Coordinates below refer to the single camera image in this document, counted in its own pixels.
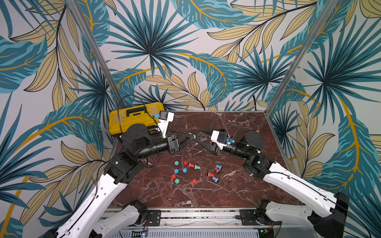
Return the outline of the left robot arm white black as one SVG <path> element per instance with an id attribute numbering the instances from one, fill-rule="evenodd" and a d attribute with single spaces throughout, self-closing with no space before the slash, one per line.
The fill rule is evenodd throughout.
<path id="1" fill-rule="evenodd" d="M 195 138 L 192 133 L 153 138 L 144 124 L 130 126 L 121 135 L 124 151 L 110 158 L 95 189 L 63 225 L 49 230 L 44 237 L 110 238 L 126 226 L 145 223 L 147 208 L 137 200 L 108 219 L 99 219 L 116 196 L 144 169 L 143 159 L 163 152 L 175 154 Z"/>

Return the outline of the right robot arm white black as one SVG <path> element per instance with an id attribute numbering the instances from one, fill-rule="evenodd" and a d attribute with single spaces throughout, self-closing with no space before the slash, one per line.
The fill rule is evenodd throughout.
<path id="1" fill-rule="evenodd" d="M 206 151 L 214 155 L 226 152 L 243 159 L 243 167 L 251 177 L 275 185 L 302 202 L 296 206 L 262 200 L 254 212 L 241 214 L 242 220 L 264 226 L 290 223 L 313 229 L 323 238 L 343 237 L 349 206 L 346 194 L 318 188 L 267 157 L 262 153 L 266 143 L 256 131 L 245 132 L 240 140 L 231 139 L 224 130 L 202 132 L 211 140 L 211 143 L 198 141 Z"/>

